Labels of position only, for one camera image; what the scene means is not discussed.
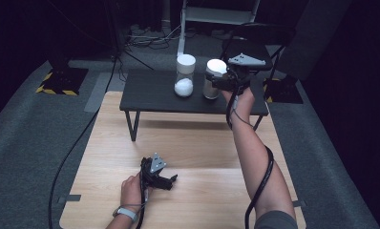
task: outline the table leg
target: table leg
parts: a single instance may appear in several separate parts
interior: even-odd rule
[[[262,115],[259,115],[258,120],[256,120],[256,123],[255,123],[255,125],[253,126],[253,130],[254,130],[254,131],[256,131],[256,130],[258,129],[259,124],[261,124],[261,121],[262,121],[263,118],[264,118],[264,117],[263,117]]]
[[[136,120],[134,121],[134,128],[133,128],[133,124],[131,123],[130,112],[129,111],[124,111],[124,112],[125,112],[125,116],[127,117],[128,129],[130,130],[131,140],[136,141],[140,111],[137,111],[137,113],[136,113]]]

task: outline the dark background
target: dark background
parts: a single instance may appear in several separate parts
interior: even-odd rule
[[[42,1],[39,7],[66,58],[110,49],[102,1],[53,2],[79,28],[105,43],[101,46],[88,39]],[[258,21],[295,26],[306,2],[263,0]],[[129,1],[122,3],[130,6]],[[0,1],[0,112],[29,74],[47,60],[40,44],[39,35],[29,30],[17,6]],[[349,175],[380,224],[380,0],[352,1],[325,52],[302,83]]]

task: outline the wooden platform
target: wooden platform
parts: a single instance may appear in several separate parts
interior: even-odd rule
[[[139,172],[143,157],[157,152],[167,162],[160,175],[179,176],[171,191],[153,192],[142,228],[244,228],[250,200],[225,116],[141,113],[138,139],[133,142],[119,110],[121,96],[108,92],[104,97],[71,190],[81,199],[67,202],[61,227],[105,228],[119,205],[121,182]],[[296,200],[270,116],[257,132],[273,151]],[[295,210],[299,228],[306,228],[301,209]],[[253,214],[250,219],[254,225]]]

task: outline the smartwatch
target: smartwatch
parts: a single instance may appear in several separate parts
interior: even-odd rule
[[[123,208],[122,206],[119,206],[114,212],[113,212],[113,217],[116,217],[119,214],[123,214],[133,220],[133,222],[137,221],[137,214]]]

